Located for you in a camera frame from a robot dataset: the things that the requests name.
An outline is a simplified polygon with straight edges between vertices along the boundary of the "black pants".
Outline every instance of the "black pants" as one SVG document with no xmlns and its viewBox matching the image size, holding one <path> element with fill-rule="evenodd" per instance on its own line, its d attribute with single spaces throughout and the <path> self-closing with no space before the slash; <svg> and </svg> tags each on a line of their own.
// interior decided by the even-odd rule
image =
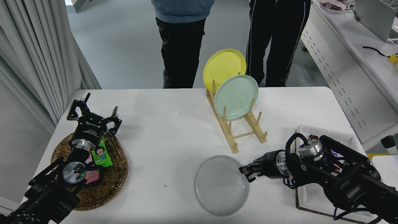
<svg viewBox="0 0 398 224">
<path fill-rule="evenodd" d="M 193 87 L 205 34 L 205 20 L 172 24 L 156 18 L 163 41 L 163 88 Z"/>
<path fill-rule="evenodd" d="M 311 0 L 251 0 L 246 74 L 258 84 L 265 76 L 263 60 L 272 37 L 265 86 L 286 86 L 310 3 Z"/>
</svg>

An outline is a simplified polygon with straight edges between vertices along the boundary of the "white table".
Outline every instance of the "white table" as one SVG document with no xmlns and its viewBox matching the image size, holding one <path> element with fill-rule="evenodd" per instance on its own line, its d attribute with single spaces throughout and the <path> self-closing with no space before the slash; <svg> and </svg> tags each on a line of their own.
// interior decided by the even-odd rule
<svg viewBox="0 0 398 224">
<path fill-rule="evenodd" d="M 398 189 L 398 155 L 377 155 L 372 157 L 372 163 L 383 183 Z"/>
<path fill-rule="evenodd" d="M 263 112 L 260 126 L 268 131 L 268 142 L 261 144 L 254 135 L 239 138 L 236 154 L 231 153 L 204 89 L 78 90 L 71 100 L 88 92 L 92 112 L 108 116 L 119 106 L 123 122 L 116 136 L 129 174 L 109 203 L 91 211 L 72 211 L 62 223 L 347 223 L 296 209 L 295 191 L 282 180 L 257 178 L 245 205 L 226 217 L 203 210 L 193 191 L 197 169 L 211 156 L 228 155 L 247 165 L 265 152 L 284 149 L 301 124 L 353 134 L 330 89 L 260 88 L 253 112 Z M 63 114 L 36 174 L 49 165 L 56 145 L 76 125 Z M 235 136 L 248 131 L 244 119 L 233 122 Z"/>
<path fill-rule="evenodd" d="M 398 133 L 398 71 L 386 55 L 398 52 L 352 10 L 331 13 L 313 1 L 301 39 L 336 96 L 365 150 Z"/>
</svg>

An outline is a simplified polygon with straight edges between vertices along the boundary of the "woven tray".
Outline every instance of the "woven tray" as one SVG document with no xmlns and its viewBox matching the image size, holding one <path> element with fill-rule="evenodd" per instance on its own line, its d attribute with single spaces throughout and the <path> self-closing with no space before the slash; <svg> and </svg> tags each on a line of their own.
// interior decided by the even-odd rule
<svg viewBox="0 0 398 224">
<path fill-rule="evenodd" d="M 57 145 L 51 156 L 51 162 L 54 162 L 61 156 L 65 159 L 68 157 L 70 153 L 68 142 L 72 138 L 72 135 L 73 133 L 65 137 Z M 92 188 L 83 188 L 77 194 L 80 203 L 74 209 L 76 211 L 88 211 L 103 206 L 119 193 L 126 182 L 129 165 L 123 149 L 115 136 L 109 137 L 105 134 L 104 138 L 106 150 L 112 159 L 113 165 L 104 168 L 102 183 Z"/>
</svg>

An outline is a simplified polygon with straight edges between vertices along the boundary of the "person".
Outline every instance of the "person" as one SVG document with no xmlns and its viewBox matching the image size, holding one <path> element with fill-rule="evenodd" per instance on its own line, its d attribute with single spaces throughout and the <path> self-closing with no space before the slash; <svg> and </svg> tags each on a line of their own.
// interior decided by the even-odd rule
<svg viewBox="0 0 398 224">
<path fill-rule="evenodd" d="M 264 79 L 264 56 L 267 58 L 266 87 L 286 86 L 297 44 L 308 20 L 311 0 L 251 0 L 250 32 L 246 51 L 246 75 L 258 84 Z"/>
<path fill-rule="evenodd" d="M 163 88 L 192 88 L 214 0 L 151 0 L 164 62 Z"/>
</svg>

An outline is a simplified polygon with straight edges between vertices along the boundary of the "robotic arm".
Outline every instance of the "robotic arm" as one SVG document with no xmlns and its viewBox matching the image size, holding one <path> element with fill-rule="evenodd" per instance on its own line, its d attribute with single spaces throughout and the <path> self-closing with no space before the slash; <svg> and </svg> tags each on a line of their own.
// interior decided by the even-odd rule
<svg viewBox="0 0 398 224">
<path fill-rule="evenodd" d="M 296 138 L 304 141 L 297 150 L 299 155 L 291 152 Z M 381 219 L 398 223 L 398 191 L 380 181 L 379 172 L 366 156 L 328 136 L 309 141 L 295 133 L 287 141 L 285 150 L 268 152 L 239 170 L 250 183 L 264 175 L 283 179 L 291 189 L 309 183 L 319 184 L 329 201 L 345 210 L 338 216 L 335 210 L 334 220 L 365 210 L 378 215 L 373 223 Z"/>
<path fill-rule="evenodd" d="M 117 115 L 117 106 L 108 118 L 96 115 L 87 107 L 87 100 L 74 100 L 67 119 L 78 121 L 77 128 L 69 141 L 70 154 L 64 161 L 58 158 L 30 182 L 26 191 L 26 202 L 21 204 L 15 212 L 7 217 L 0 214 L 0 224 L 46 224 L 50 220 L 60 223 L 80 203 L 76 196 L 83 187 L 98 185 L 103 179 L 103 167 L 86 164 L 90 151 L 95 150 L 104 135 L 116 134 L 121 120 Z M 76 108 L 81 110 L 81 116 L 76 113 Z M 114 122 L 113 128 L 108 129 L 107 124 Z M 86 184 L 86 171 L 99 170 L 99 179 L 95 183 Z"/>
</svg>

